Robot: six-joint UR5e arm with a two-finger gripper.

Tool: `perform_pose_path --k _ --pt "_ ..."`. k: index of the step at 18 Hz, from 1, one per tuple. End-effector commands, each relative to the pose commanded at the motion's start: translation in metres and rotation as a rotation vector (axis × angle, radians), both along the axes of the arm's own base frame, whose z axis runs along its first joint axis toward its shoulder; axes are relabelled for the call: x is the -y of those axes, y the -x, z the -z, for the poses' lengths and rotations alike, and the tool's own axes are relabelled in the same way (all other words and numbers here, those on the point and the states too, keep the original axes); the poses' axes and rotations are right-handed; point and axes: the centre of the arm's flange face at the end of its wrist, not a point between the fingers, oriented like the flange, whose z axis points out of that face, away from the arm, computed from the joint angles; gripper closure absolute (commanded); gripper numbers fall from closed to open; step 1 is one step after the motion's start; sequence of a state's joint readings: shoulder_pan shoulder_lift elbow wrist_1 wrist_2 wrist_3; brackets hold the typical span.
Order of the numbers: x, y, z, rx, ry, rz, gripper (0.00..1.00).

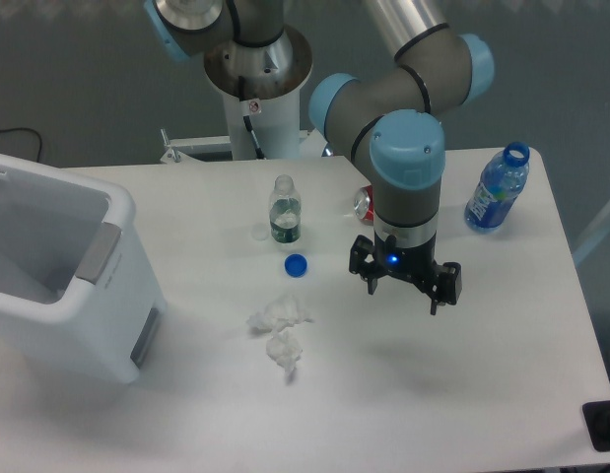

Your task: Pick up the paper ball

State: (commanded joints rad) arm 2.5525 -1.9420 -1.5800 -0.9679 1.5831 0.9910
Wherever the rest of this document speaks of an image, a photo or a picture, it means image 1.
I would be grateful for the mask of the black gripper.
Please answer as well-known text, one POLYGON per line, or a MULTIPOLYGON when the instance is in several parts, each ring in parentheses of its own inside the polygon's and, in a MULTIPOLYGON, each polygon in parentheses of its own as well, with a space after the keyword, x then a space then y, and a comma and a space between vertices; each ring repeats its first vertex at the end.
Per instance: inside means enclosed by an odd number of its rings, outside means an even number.
POLYGON ((436 236, 414 247, 402 248, 386 244, 379 236, 374 242, 366 236, 356 237, 350 249, 349 272, 359 275, 373 295, 378 280, 384 276, 415 286, 429 286, 430 314, 439 306, 457 305, 462 291, 462 268, 457 262, 436 264, 436 236))

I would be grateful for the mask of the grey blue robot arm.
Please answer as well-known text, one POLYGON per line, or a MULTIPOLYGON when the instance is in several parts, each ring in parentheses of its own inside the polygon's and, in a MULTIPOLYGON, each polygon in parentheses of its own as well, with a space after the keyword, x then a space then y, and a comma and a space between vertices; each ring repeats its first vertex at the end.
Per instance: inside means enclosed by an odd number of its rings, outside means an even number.
MULTIPOLYGON (((144 7, 171 57, 203 57, 223 98, 234 159, 299 155, 300 90, 312 53, 285 22, 282 2, 144 7)), ((494 59, 478 36, 456 34, 434 1, 370 1, 366 8, 393 69, 371 83, 331 75, 308 103, 314 128, 373 188, 374 235, 356 238, 349 269, 370 290, 387 276, 414 285, 433 306, 456 304, 461 267, 434 256, 445 167, 438 117, 487 91, 494 59)))

